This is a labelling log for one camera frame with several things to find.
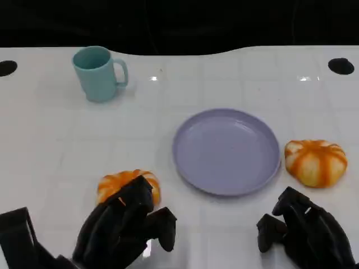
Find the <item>pumpkin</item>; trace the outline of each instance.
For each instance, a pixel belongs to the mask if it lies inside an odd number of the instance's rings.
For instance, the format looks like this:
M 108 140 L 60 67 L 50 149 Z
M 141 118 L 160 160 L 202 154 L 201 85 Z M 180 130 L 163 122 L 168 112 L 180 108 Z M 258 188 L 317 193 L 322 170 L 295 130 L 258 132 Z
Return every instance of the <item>pumpkin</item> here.
M 284 155 L 287 171 L 314 188 L 334 185 L 348 164 L 342 148 L 325 140 L 292 140 L 286 144 Z
M 108 197 L 118 192 L 124 185 L 142 175 L 152 186 L 152 198 L 154 205 L 160 202 L 160 188 L 156 176 L 149 172 L 136 169 L 134 171 L 123 171 L 114 175 L 106 175 L 99 183 L 97 191 L 97 203 L 103 203 Z

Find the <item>tile grid lines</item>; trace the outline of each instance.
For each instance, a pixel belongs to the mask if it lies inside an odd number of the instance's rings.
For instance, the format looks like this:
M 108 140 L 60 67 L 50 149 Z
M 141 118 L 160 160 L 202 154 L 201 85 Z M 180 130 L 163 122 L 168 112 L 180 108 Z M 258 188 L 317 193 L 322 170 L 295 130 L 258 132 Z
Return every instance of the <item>tile grid lines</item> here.
M 199 103 L 198 106 L 203 108 L 204 107 L 204 92 L 205 92 L 205 86 L 204 86 L 204 57 L 199 57 L 198 62 L 198 74 L 199 74 Z
M 61 152 L 58 168 L 56 170 L 57 174 L 61 171 L 61 167 L 65 159 L 66 152 L 68 152 L 69 148 L 71 147 L 72 141 L 74 140 L 75 127 L 76 127 L 77 119 L 79 117 L 79 113 L 80 112 L 76 110 L 76 114 L 74 115 L 74 119 L 71 122 L 70 128 L 65 138 L 62 140 L 58 139 L 58 141 L 63 141 L 64 145 L 63 145 L 63 151 Z
M 289 131 L 291 133 L 291 136 L 292 137 L 295 137 L 295 131 L 294 131 L 294 126 L 293 126 L 293 114 L 292 114 L 292 109 L 291 107 L 289 106 L 289 102 L 288 102 L 288 96 L 287 96 L 287 93 L 286 93 L 286 89 L 284 88 L 284 82 L 285 82 L 285 78 L 283 78 L 282 76 L 282 69 L 279 68 L 279 64 L 278 64 L 278 53 L 277 52 L 273 52 L 274 53 L 274 63 L 275 63 L 275 67 L 277 68 L 278 70 L 278 73 L 279 73 L 279 87 L 280 87 L 280 91 L 281 91 L 281 94 L 283 95 L 284 99 L 285 99 L 285 102 L 283 104 L 283 109 L 284 109 L 284 114 L 285 114 L 285 117 L 286 117 L 286 120 L 287 120 L 287 124 L 289 126 Z
M 242 67 L 242 62 L 240 57 L 238 57 L 238 80 L 239 80 L 239 86 L 240 86 L 240 91 L 241 91 L 241 106 L 243 107 L 243 111 L 245 110 L 246 106 L 245 106 L 245 80 L 243 79 L 243 77 L 241 76 L 241 67 Z
M 311 53 L 310 55 L 311 55 L 312 60 L 314 61 L 316 68 L 317 68 L 318 74 L 320 74 L 320 76 L 322 76 L 323 75 L 322 68 L 320 67 L 320 64 L 319 64 L 317 58 L 313 55 L 313 53 Z M 321 90 L 325 93 L 324 98 L 325 98 L 326 109 L 329 112 L 329 118 L 332 119 L 332 124 L 333 124 L 334 130 L 336 132 L 336 137 L 337 137 L 337 139 L 339 139 L 339 144 L 341 145 L 341 142 L 343 142 L 343 141 L 341 138 L 339 125 L 338 125 L 337 119 L 335 117 L 334 107 L 333 107 L 332 102 L 330 101 L 329 93 L 328 93 L 327 89 L 325 88 L 325 81 L 323 81 L 323 79 L 321 79 L 321 77 L 319 77 L 319 84 L 320 84 Z
M 164 57 L 161 60 L 162 64 L 161 64 L 161 68 L 162 68 L 162 79 L 163 81 L 161 81 L 161 86 L 158 92 L 158 103 L 157 103 L 157 108 L 156 108 L 156 133 L 155 133 L 155 137 L 159 137 L 160 133 L 160 125 L 161 125 L 161 114 L 162 112 L 164 112 L 164 107 L 165 107 L 165 103 L 164 103 L 164 93 L 166 91 L 166 88 L 168 87 L 168 76 L 167 76 L 167 57 Z
M 203 209 L 200 211 L 200 220 L 203 221 L 205 219 L 205 212 Z M 202 269 L 208 269 L 208 263 L 209 263 L 209 251 L 208 251 L 208 236 L 207 233 L 209 232 L 209 229 L 207 226 L 205 226 L 205 223 L 200 223 L 203 227 L 205 227 L 205 230 L 200 233 L 200 246 L 201 246 L 201 258 L 202 258 Z

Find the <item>mug handle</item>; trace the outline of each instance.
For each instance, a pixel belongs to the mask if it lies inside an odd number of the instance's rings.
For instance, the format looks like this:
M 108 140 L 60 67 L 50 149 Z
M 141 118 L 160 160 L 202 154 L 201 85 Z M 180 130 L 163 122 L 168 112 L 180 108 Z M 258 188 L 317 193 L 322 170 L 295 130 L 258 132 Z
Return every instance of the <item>mug handle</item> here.
M 124 60 L 121 60 L 121 59 L 114 59 L 113 62 L 118 63 L 120 66 L 122 66 L 123 73 L 125 74 L 125 80 L 123 82 L 117 82 L 116 84 L 118 86 L 121 86 L 121 87 L 127 86 L 127 84 L 128 84 L 128 70 L 127 70 L 126 63 L 124 62 Z

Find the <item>plate rim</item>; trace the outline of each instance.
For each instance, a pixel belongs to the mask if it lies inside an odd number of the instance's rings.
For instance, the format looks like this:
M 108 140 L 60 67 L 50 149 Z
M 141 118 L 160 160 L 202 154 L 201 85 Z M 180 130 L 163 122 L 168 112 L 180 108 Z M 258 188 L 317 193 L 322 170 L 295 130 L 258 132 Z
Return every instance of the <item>plate rim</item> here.
M 249 190 L 246 190 L 246 191 L 243 191 L 243 192 L 237 192 L 236 194 L 225 194 L 225 193 L 216 193 L 216 192 L 213 192 L 213 191 L 209 191 L 209 190 L 206 190 L 196 184 L 194 184 L 193 182 L 191 182 L 190 180 L 188 180 L 188 175 L 186 176 L 186 173 L 181 169 L 181 166 L 178 165 L 178 160 L 176 158 L 176 141 L 178 141 L 178 138 L 179 138 L 179 135 L 182 131 L 182 129 L 184 128 L 184 126 L 186 125 L 187 122 L 191 121 L 192 119 L 196 118 L 196 117 L 199 117 L 200 115 L 202 114 L 206 114 L 206 113 L 210 113 L 210 112 L 215 112 L 215 111 L 229 111 L 229 112 L 236 112 L 236 113 L 242 113 L 246 116 L 249 116 L 249 117 L 252 117 L 256 120 L 258 120 L 261 124 L 263 124 L 264 126 L 267 127 L 267 129 L 270 131 L 270 133 L 273 135 L 274 137 L 274 141 L 275 143 L 277 144 L 276 148 L 278 150 L 278 160 L 277 160 L 277 163 L 275 165 L 275 168 L 273 170 L 273 173 L 265 180 L 263 181 L 260 185 L 257 185 Z M 282 157 L 281 157 L 281 154 L 280 154 L 280 144 L 278 142 L 278 139 L 277 137 L 275 136 L 273 130 L 268 126 L 268 124 L 266 124 L 263 120 L 261 120 L 260 118 L 258 118 L 257 116 L 254 116 L 248 112 L 244 112 L 244 111 L 241 111 L 241 110 L 238 110 L 238 109 L 232 109 L 232 108 L 212 108 L 212 109 L 206 109 L 204 111 L 201 111 L 201 112 L 198 112 L 192 116 L 190 116 L 189 118 L 187 118 L 186 120 L 184 120 L 182 122 L 182 124 L 177 128 L 176 130 L 176 133 L 173 137 L 173 140 L 172 140 L 172 157 L 173 157 L 173 161 L 174 161 L 174 165 L 176 167 L 176 171 L 179 173 L 179 175 L 189 184 L 191 184 L 192 186 L 194 186 L 195 188 L 205 192 L 205 193 L 208 193 L 208 194 L 212 194 L 212 195 L 216 195 L 216 196 L 222 196 L 222 197 L 237 197 L 237 196 L 244 196 L 244 195 L 247 195 L 247 194 L 250 194 L 250 193 L 254 193 L 262 188 L 264 188 L 269 182 L 271 182 L 274 177 L 276 176 L 276 174 L 278 173 L 278 170 L 280 168 L 280 165 L 281 165 L 281 162 L 282 162 Z

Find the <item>black hole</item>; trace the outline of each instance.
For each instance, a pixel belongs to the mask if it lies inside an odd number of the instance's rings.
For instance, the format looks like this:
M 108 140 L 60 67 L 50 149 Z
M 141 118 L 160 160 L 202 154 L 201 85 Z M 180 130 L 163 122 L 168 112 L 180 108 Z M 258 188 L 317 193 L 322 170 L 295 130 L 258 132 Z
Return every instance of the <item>black hole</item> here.
M 8 76 L 17 69 L 17 63 L 14 61 L 0 62 L 0 77 Z
M 354 65 L 345 58 L 332 59 L 328 63 L 328 67 L 334 73 L 339 75 L 348 75 L 354 72 Z

